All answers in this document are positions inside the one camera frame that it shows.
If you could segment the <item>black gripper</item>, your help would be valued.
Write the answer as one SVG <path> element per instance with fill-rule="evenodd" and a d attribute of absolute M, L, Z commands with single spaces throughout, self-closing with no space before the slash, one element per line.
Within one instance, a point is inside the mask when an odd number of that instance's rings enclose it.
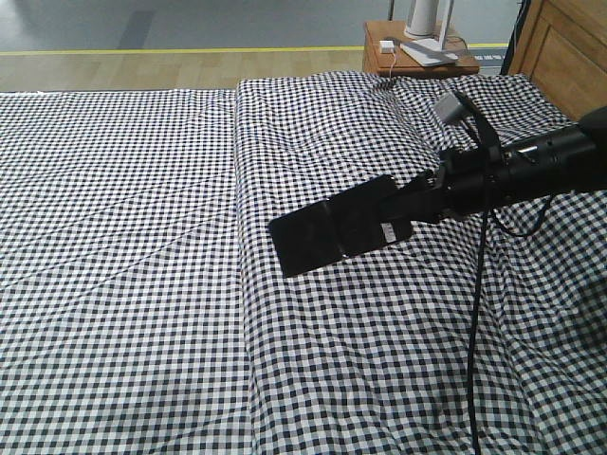
<path fill-rule="evenodd" d="M 439 153 L 440 183 L 416 177 L 379 203 L 382 222 L 405 220 L 437 224 L 444 218 L 464 219 L 486 208 L 506 205 L 499 170 L 504 165 L 500 147 L 470 151 L 449 148 Z"/>

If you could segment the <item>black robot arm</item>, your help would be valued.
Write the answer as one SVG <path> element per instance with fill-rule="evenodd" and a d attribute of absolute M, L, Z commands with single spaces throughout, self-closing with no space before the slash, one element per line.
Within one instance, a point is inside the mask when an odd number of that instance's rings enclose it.
<path fill-rule="evenodd" d="M 436 224 L 569 191 L 606 188 L 606 109 L 573 125 L 513 142 L 441 153 L 434 172 L 423 172 L 383 199 L 379 219 Z"/>

